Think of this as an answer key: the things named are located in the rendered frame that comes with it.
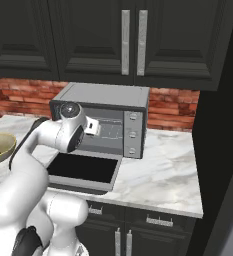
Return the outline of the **grey toaster oven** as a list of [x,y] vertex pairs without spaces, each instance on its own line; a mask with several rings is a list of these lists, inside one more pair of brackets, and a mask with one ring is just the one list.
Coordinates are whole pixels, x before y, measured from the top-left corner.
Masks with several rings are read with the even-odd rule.
[[[63,103],[77,102],[88,117],[99,121],[100,135],[84,135],[79,150],[142,159],[149,91],[148,87],[70,82],[50,101],[50,111],[56,121]],[[131,112],[137,114],[136,120],[129,119]],[[136,138],[129,137],[131,131]],[[136,154],[130,155],[130,148],[135,148]]]

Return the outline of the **toaster oven glass door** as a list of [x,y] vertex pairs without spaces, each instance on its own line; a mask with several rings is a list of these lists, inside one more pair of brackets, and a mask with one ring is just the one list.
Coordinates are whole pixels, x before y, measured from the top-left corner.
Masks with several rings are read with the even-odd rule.
[[49,186],[89,194],[113,190],[122,157],[115,154],[76,150],[57,153],[47,164]]

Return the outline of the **tan bowl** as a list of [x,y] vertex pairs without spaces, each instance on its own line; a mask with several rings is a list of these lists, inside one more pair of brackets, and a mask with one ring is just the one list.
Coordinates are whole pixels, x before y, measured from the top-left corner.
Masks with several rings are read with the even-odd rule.
[[12,155],[16,147],[16,137],[9,133],[0,133],[0,162]]

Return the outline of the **black drawer front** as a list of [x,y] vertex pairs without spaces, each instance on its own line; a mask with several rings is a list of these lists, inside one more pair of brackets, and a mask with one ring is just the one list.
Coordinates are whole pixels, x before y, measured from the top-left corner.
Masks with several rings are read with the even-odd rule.
[[100,209],[103,206],[103,214],[95,215],[88,214],[88,218],[91,220],[105,221],[105,222],[124,222],[125,221],[125,208],[123,206],[88,201],[88,207],[92,205],[93,208]]
[[[165,227],[165,226],[146,223],[147,215],[149,215],[150,218],[155,218],[155,219],[158,219],[160,217],[161,220],[166,220],[166,221],[170,221],[172,218],[174,222],[174,226]],[[150,226],[162,227],[167,230],[191,233],[195,226],[196,219],[188,216],[181,216],[181,215],[175,215],[170,213],[163,213],[163,212],[156,212],[156,211],[128,207],[126,209],[126,221],[136,225],[146,225],[146,226],[150,225]]]

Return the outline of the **black base cupboard door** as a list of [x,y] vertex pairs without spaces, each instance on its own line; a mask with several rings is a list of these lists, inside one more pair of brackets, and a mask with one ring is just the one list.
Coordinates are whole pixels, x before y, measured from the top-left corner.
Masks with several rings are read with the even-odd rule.
[[121,256],[124,252],[124,224],[121,222],[105,222],[86,220],[76,228],[80,242],[87,248],[89,256],[115,256],[115,231],[121,231]]
[[132,230],[132,256],[186,256],[190,235],[176,231],[129,226]]

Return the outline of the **tall black cabinet panel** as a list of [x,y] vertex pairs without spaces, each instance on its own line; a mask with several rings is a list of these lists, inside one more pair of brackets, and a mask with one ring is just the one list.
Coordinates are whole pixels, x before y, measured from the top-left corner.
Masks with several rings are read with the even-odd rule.
[[218,90],[200,94],[192,137],[203,217],[187,256],[221,256],[233,226],[233,31]]

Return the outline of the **black wall cupboard door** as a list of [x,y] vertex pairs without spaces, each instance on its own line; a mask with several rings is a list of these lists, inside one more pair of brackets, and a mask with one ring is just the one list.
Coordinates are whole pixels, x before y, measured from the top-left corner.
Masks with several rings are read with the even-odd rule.
[[[61,81],[131,85],[134,0],[48,0]],[[130,10],[129,75],[122,75],[122,10]]]
[[233,29],[233,0],[138,0],[148,11],[139,86],[215,91]]
[[59,79],[48,0],[0,0],[0,78]]

